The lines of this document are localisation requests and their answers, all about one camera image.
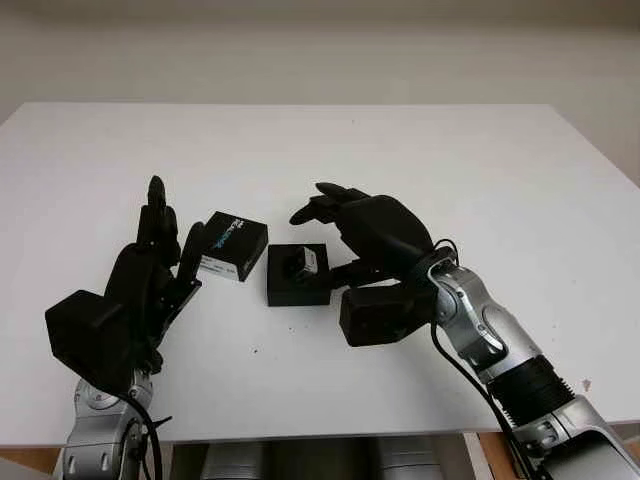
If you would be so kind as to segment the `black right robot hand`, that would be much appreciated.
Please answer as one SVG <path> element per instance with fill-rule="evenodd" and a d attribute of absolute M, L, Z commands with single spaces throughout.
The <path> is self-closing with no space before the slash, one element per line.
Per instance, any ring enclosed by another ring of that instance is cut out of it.
<path fill-rule="evenodd" d="M 330 271 L 332 288 L 358 287 L 395 279 L 426 284 L 423 261 L 435 250 L 424 224 L 397 199 L 320 182 L 320 193 L 295 212 L 289 223 L 333 224 L 357 259 Z"/>

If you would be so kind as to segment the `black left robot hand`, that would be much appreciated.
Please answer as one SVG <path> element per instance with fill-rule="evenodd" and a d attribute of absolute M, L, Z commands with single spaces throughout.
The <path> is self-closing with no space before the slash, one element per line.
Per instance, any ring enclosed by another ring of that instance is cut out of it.
<path fill-rule="evenodd" d="M 177 238 L 177 217 L 166 201 L 165 185 L 154 175 L 141 207 L 136 241 L 118 255 L 105 297 L 127 309 L 134 365 L 160 372 L 159 346 L 184 306 L 202 286 L 196 278 L 203 255 L 205 225 L 192 225 L 184 244 Z"/>

